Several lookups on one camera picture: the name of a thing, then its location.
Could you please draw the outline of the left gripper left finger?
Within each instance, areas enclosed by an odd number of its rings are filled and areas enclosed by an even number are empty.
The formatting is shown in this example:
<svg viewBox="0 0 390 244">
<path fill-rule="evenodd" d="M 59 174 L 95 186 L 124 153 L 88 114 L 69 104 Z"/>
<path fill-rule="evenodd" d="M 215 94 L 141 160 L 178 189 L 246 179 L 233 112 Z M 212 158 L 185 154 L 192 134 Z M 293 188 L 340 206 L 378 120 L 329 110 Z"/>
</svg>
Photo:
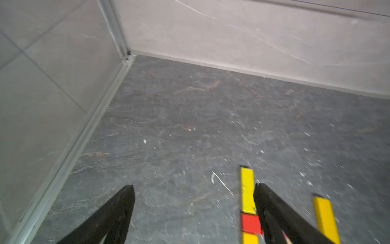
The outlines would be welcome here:
<svg viewBox="0 0 390 244">
<path fill-rule="evenodd" d="M 135 204 L 132 185 L 121 188 L 102 207 L 60 244 L 123 244 L 126 241 Z"/>
</svg>

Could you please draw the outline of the yellow block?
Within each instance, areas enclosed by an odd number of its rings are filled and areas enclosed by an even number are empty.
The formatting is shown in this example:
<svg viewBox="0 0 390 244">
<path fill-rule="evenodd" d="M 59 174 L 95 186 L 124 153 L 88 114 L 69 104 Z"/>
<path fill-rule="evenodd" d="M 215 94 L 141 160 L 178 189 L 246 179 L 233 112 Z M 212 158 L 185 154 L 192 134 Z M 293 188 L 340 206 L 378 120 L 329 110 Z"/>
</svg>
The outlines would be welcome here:
<svg viewBox="0 0 390 244">
<path fill-rule="evenodd" d="M 240 168 L 240 180 L 241 180 L 241 211 L 245 214 L 256 215 L 256 205 L 254 202 L 254 189 L 255 180 L 254 172 L 247 167 Z"/>
<path fill-rule="evenodd" d="M 259 237 L 253 233 L 242 232 L 241 244 L 259 244 Z"/>
<path fill-rule="evenodd" d="M 314 196 L 313 203 L 320 232 L 334 244 L 341 244 L 331 202 L 326 198 Z"/>
</svg>

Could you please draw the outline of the red block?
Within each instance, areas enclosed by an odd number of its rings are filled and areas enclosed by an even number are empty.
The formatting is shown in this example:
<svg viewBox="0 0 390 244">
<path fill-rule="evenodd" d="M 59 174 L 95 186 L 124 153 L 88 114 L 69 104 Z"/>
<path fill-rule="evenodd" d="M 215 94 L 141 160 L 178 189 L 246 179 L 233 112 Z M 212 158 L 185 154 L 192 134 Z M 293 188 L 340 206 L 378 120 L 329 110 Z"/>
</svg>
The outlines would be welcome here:
<svg viewBox="0 0 390 244">
<path fill-rule="evenodd" d="M 263 235 L 259 217 L 248 213 L 241 213 L 241 231 L 256 235 Z"/>
</svg>

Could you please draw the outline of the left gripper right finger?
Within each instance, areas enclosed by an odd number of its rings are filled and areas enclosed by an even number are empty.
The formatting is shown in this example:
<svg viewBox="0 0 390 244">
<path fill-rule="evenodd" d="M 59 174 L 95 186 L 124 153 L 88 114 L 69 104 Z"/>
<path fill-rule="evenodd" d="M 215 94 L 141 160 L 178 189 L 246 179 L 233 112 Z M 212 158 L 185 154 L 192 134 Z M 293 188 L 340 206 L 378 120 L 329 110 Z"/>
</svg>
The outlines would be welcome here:
<svg viewBox="0 0 390 244">
<path fill-rule="evenodd" d="M 332 243 L 266 184 L 255 184 L 253 198 L 266 244 L 286 244 L 286 238 L 293 244 Z"/>
</svg>

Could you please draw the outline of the magenta block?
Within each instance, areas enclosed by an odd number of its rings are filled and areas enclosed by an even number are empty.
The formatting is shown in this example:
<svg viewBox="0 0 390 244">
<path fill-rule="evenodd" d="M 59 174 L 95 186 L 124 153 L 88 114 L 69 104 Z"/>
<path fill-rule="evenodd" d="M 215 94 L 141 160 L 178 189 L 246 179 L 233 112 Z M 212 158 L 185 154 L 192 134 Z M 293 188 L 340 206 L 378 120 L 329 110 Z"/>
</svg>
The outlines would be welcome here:
<svg viewBox="0 0 390 244">
<path fill-rule="evenodd" d="M 283 236 L 284 236 L 285 241 L 286 241 L 287 244 L 292 244 L 292 242 L 290 241 L 290 239 L 288 238 L 288 236 L 286 235 L 285 232 L 283 232 Z"/>
</svg>

